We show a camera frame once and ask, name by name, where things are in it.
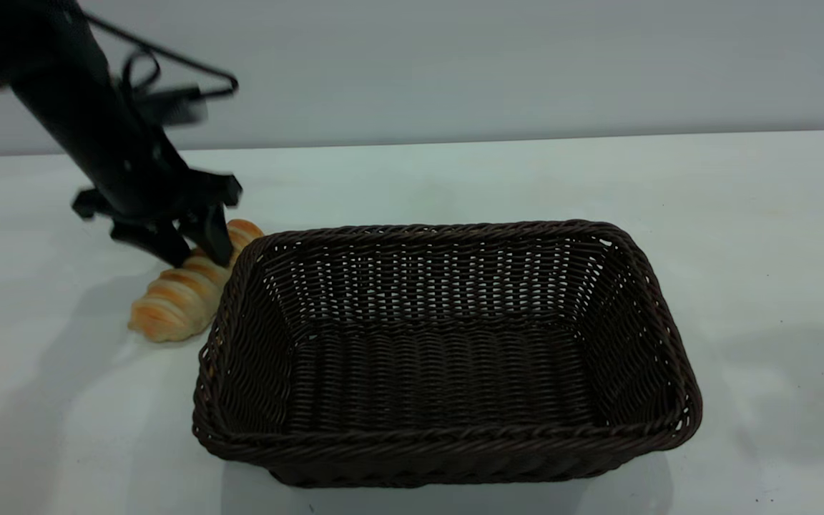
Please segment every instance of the white table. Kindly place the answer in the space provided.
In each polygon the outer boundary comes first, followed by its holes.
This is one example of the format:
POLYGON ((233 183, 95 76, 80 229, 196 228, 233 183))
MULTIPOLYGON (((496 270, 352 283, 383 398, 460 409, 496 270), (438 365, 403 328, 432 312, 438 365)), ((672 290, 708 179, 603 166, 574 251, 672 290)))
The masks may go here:
POLYGON ((266 232, 588 218, 647 251, 704 394, 686 446, 598 479, 289 489, 190 434, 197 350, 125 329, 162 266, 0 157, 0 514, 824 513, 824 132, 185 153, 266 232))

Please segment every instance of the gray wall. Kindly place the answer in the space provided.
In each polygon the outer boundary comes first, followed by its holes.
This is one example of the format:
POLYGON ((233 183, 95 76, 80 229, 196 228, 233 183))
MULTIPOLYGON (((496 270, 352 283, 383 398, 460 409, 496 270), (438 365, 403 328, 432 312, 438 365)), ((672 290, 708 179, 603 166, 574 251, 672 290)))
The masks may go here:
MULTIPOLYGON (((186 149, 824 127, 824 0, 82 6, 239 74, 171 132, 186 149)), ((127 48, 99 39, 118 67, 127 48)), ((52 150, 0 94, 0 153, 52 150)))

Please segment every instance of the wicker basket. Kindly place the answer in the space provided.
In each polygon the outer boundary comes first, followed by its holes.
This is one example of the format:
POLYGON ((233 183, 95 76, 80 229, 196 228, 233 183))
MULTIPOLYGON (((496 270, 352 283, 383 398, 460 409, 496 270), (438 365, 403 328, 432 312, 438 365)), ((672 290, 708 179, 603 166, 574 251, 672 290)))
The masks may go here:
POLYGON ((193 433, 295 486, 559 481, 684 443, 701 395, 600 222, 284 232, 237 262, 193 433))

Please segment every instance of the cable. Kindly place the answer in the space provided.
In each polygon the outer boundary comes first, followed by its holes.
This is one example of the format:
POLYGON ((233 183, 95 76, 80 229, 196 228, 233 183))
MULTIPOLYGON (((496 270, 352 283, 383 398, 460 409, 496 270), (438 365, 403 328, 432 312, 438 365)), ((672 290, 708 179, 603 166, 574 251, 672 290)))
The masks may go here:
POLYGON ((139 46, 137 50, 131 53, 127 57, 127 61, 124 63, 123 66, 123 81, 124 87, 130 88, 128 92, 134 92, 144 88, 148 88, 148 86, 154 84, 157 81, 157 78, 161 75, 161 67, 157 64, 157 59, 153 54, 157 53, 158 55, 164 56, 171 61, 179 62, 180 64, 187 66, 189 68, 197 69, 200 72, 207 73, 209 75, 219 77, 222 79, 226 79, 229 82, 229 86, 226 88, 217 88, 215 90, 209 90, 203 92, 200 95, 202 98, 210 98, 210 97, 229 97, 229 95, 234 94, 239 88, 240 84, 237 81, 237 78, 233 76, 232 73, 223 71, 223 69, 218 69, 208 64, 204 64, 202 62, 193 61, 193 59, 187 58, 186 56, 174 52, 174 50, 167 49, 164 46, 157 45, 150 41, 146 41, 141 39, 139 36, 135 36, 134 34, 128 32, 127 30, 120 29, 120 27, 112 25, 103 19, 99 19, 99 17, 95 16, 94 14, 87 13, 79 9, 79 14, 84 17, 88 23, 97 26, 98 29, 104 30, 105 32, 109 32, 110 34, 117 36, 117 38, 125 39, 134 45, 139 46), (132 79, 132 67, 134 65, 135 59, 139 59, 142 57, 150 57, 152 62, 154 62, 154 71, 151 75, 149 75, 143 82, 140 82, 137 86, 133 86, 131 84, 132 79))

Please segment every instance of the croissant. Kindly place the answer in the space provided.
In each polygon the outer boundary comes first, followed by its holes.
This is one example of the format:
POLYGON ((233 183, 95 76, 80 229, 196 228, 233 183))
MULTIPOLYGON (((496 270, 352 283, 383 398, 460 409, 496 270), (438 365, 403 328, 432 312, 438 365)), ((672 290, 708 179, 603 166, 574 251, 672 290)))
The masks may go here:
POLYGON ((132 303, 129 329, 153 342, 179 342, 208 327, 231 278, 231 268, 246 245, 263 232, 246 220, 228 222, 233 252, 228 267, 220 267, 196 248, 180 268, 170 268, 148 284, 147 292, 132 303))

